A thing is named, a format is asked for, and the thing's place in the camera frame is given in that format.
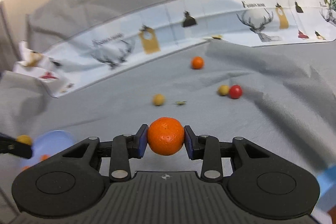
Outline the yellow-green fruit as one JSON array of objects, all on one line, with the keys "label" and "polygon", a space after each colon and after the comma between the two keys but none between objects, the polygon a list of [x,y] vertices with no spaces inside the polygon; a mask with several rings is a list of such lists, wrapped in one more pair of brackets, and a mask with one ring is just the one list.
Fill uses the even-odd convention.
[{"label": "yellow-green fruit", "polygon": [[18,141],[19,143],[29,145],[29,146],[33,145],[33,140],[31,139],[29,135],[20,135],[16,138],[16,141]]},{"label": "yellow-green fruit", "polygon": [[163,94],[155,94],[152,102],[154,106],[162,106],[165,104],[165,96]]},{"label": "yellow-green fruit", "polygon": [[221,85],[218,87],[217,93],[220,96],[227,96],[230,93],[230,87],[228,85]]}]

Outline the red cherry tomato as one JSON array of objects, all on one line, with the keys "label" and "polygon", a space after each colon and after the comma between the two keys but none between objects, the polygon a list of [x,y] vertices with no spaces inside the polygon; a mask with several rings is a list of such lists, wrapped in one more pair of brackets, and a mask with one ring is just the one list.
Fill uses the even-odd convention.
[{"label": "red cherry tomato", "polygon": [[239,99],[243,94],[243,90],[240,85],[233,85],[229,89],[229,96],[232,99]]}]

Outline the small orange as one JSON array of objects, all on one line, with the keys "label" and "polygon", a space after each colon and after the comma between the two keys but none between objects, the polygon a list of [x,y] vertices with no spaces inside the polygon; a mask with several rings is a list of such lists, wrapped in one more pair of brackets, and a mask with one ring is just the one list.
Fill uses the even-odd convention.
[{"label": "small orange", "polygon": [[191,60],[191,68],[195,70],[202,69],[204,67],[205,61],[202,57],[200,56],[195,56]]}]

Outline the blue round plate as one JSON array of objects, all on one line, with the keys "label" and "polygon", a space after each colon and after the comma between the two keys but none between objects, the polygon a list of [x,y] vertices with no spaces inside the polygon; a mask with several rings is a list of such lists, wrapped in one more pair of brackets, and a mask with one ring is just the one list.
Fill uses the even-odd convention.
[{"label": "blue round plate", "polygon": [[33,141],[33,156],[30,159],[21,159],[19,163],[19,171],[24,166],[33,166],[40,163],[41,155],[47,154],[53,156],[76,143],[76,139],[63,130],[54,130],[42,134]]}]

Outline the small green stem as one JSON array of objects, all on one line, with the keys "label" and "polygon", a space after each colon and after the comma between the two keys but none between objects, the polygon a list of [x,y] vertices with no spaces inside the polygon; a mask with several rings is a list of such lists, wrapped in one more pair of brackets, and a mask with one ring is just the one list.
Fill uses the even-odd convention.
[{"label": "small green stem", "polygon": [[176,101],[174,104],[178,106],[185,105],[187,101]]}]

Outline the white deer print cloth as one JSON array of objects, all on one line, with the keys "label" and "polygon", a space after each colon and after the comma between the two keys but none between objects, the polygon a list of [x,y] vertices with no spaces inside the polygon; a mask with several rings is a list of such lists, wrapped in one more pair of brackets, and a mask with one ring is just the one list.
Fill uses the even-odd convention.
[{"label": "white deer print cloth", "polygon": [[53,97],[219,39],[247,47],[335,39],[335,0],[52,0],[27,21],[15,73]]}]

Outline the blue tape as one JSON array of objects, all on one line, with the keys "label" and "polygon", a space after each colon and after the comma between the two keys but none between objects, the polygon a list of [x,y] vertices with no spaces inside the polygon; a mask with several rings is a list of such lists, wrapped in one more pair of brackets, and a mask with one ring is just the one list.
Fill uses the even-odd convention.
[{"label": "blue tape", "polygon": [[317,180],[320,186],[320,196],[317,202],[317,207],[325,212],[330,211],[335,207],[336,194],[336,166],[332,166],[317,176]]}]

